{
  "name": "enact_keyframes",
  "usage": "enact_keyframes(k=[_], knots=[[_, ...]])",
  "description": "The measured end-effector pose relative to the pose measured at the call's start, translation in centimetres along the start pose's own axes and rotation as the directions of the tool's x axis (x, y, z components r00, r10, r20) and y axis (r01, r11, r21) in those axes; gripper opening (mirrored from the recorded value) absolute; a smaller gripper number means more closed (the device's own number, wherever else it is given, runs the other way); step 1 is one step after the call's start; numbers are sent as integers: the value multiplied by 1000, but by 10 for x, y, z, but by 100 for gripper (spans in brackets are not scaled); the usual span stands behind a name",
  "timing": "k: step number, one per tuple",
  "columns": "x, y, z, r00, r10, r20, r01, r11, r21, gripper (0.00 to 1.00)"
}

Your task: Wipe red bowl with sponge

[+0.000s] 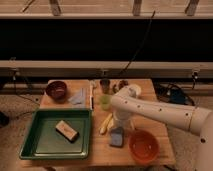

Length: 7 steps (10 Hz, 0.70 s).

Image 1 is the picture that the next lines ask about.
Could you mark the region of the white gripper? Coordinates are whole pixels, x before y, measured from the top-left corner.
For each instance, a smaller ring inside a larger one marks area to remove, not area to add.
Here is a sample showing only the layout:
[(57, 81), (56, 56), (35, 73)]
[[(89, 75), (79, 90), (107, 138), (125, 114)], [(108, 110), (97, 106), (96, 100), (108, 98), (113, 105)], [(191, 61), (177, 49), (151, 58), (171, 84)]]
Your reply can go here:
[(134, 129), (131, 114), (128, 112), (115, 111), (113, 113), (113, 121), (115, 127), (122, 127), (124, 130), (128, 131), (132, 131)]

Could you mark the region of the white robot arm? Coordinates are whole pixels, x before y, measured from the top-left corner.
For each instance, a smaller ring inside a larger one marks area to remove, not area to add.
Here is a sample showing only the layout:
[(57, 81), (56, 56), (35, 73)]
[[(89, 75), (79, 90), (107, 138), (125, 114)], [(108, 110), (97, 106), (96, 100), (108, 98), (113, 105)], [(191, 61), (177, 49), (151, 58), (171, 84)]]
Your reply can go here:
[(140, 87), (135, 84), (125, 86), (111, 97), (111, 105), (122, 117), (127, 114), (140, 114), (197, 135), (199, 147), (195, 171), (213, 169), (213, 110), (140, 100), (137, 98), (139, 91)]

